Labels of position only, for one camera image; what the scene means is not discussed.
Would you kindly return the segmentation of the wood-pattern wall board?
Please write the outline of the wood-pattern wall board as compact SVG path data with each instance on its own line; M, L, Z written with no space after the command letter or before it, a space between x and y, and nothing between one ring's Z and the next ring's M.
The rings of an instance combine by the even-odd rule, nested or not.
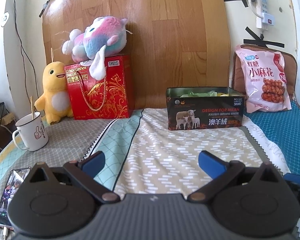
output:
M226 87L230 35L223 0L51 0L43 13L47 62L71 64L61 47L99 16L128 20L136 108L164 108L169 87Z

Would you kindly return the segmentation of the brown seat cushion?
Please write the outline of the brown seat cushion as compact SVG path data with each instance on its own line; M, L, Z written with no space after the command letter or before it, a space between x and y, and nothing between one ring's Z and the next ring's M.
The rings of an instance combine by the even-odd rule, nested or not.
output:
M282 51L258 46L237 46L232 88L253 103L286 106L295 92L297 62Z

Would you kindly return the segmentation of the pink blue plush toy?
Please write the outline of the pink blue plush toy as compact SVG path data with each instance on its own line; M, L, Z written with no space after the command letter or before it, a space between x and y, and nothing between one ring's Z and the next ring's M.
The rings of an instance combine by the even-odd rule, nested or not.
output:
M74 29L62 45L62 53L74 62L92 61L90 76L97 81L106 77L105 58L118 54L127 43L128 20L114 16L97 17L84 32Z

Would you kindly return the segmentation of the light green snack bag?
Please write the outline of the light green snack bag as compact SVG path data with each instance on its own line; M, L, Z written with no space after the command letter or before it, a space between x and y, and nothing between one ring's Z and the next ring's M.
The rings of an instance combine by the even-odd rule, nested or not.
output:
M202 97L215 97L217 96L217 92L214 90L202 93L194 93L192 91L188 92L187 94L183 94L181 98L202 98Z

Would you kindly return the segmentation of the red gift bag box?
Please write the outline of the red gift bag box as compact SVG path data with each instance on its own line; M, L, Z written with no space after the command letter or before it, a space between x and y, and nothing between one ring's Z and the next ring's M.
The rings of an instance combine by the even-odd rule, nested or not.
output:
M106 77L90 76L89 62L64 67L71 107L76 120L129 118L135 109L129 55L105 58Z

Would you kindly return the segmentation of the smartphone with lit screen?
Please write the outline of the smartphone with lit screen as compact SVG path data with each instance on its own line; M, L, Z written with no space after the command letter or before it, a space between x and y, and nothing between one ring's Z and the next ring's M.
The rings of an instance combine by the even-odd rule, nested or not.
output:
M9 178L6 181L6 185L0 197L0 228L6 227L10 230L13 229L8 219L7 209L30 170L30 167L26 167L13 169L10 172Z

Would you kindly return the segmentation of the wooden stick in mug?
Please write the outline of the wooden stick in mug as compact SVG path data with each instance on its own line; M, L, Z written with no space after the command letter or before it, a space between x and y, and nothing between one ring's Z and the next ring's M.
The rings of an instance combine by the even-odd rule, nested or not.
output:
M35 110L34 110L33 96L30 96L30 104L31 104L31 117L32 117L32 120L34 120Z

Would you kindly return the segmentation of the white power strip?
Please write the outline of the white power strip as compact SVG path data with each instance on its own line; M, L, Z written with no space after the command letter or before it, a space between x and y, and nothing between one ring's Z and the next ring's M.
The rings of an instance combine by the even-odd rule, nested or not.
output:
M275 17L268 13L268 0L248 0L250 9L256 16L256 27L261 31L268 30L269 26L275 24Z

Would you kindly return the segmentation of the blue textured mat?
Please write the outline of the blue textured mat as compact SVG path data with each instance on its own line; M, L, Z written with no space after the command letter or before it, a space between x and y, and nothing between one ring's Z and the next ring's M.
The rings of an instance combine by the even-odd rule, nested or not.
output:
M280 148L287 166L300 175L300 107L291 102L290 111L245 113Z

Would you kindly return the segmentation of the yellow plush dinosaur toy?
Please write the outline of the yellow plush dinosaur toy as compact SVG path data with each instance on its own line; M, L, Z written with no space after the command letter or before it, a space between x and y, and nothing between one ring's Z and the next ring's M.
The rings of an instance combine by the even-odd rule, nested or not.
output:
M68 93L65 64L54 61L51 49L52 62L43 71L43 94L35 101L37 111L44 111L49 125L56 124L64 117L73 117L73 111Z

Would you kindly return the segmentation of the patchwork bed sheet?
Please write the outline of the patchwork bed sheet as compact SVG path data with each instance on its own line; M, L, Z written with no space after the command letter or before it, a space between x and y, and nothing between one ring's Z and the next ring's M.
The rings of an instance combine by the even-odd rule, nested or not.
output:
M246 166L269 161L282 173L292 173L280 148L246 115L239 128L170 131L165 109L135 111L129 119L64 119L47 126L49 142L36 152L10 142L0 153L0 197L13 169L43 161L51 167L82 161L97 151L106 164L95 180L119 196L127 193L188 195L210 181L198 165L208 151L223 161Z

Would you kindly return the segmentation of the white enamel mug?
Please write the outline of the white enamel mug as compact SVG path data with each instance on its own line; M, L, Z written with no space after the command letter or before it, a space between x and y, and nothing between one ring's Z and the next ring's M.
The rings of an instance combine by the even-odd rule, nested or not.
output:
M37 151L43 148L49 141L49 137L45 132L40 112L28 114L16 123L16 130L12 133L12 140L17 148L23 151ZM25 147L20 147L15 139L19 134Z

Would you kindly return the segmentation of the black sheep-print box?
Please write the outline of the black sheep-print box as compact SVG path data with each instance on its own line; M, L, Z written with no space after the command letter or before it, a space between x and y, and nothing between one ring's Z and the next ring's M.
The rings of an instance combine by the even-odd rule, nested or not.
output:
M215 97L181 98L192 91L214 90ZM168 129L212 129L240 127L244 112L244 95L230 87L173 87L166 90Z

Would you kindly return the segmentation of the pink twisted-dough snack bag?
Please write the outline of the pink twisted-dough snack bag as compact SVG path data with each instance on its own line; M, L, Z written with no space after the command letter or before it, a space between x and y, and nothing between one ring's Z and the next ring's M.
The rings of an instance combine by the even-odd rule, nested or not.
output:
M292 109L287 91L285 60L279 51L253 51L237 47L247 95L247 112Z

